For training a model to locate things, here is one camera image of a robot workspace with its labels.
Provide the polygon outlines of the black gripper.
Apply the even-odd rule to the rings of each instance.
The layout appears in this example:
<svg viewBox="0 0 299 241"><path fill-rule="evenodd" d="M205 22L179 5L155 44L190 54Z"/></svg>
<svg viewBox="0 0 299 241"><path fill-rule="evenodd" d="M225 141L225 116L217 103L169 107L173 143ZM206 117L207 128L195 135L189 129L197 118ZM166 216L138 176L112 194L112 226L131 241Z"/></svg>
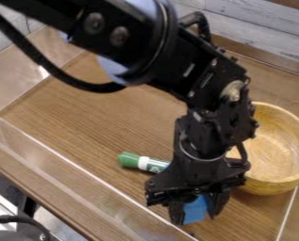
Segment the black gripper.
<svg viewBox="0 0 299 241"><path fill-rule="evenodd" d="M250 170L247 151L238 147L239 157L223 154L213 160L198 160L186 155L181 148L174 151L173 162L167 169L144 184L148 206L169 205L169 215L174 225L185 222L183 203L199 194L207 195L207 212L214 219L230 200L229 188L246 183Z"/></svg>

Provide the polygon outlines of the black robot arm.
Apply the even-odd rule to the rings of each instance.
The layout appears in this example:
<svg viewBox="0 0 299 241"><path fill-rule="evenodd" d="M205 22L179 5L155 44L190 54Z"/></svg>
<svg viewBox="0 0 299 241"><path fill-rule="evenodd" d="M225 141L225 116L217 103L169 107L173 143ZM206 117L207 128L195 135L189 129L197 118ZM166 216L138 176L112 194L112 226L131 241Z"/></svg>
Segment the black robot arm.
<svg viewBox="0 0 299 241"><path fill-rule="evenodd" d="M0 14L0 31L64 84L95 93L146 84L186 103L187 113L175 122L173 161L146 182L146 200L167 207L177 225L215 218L250 170L247 157L227 153L246 148L259 122L246 69L214 44L205 15L179 16L170 0L0 0L0 5L96 54L111 78L102 84L68 75Z"/></svg>

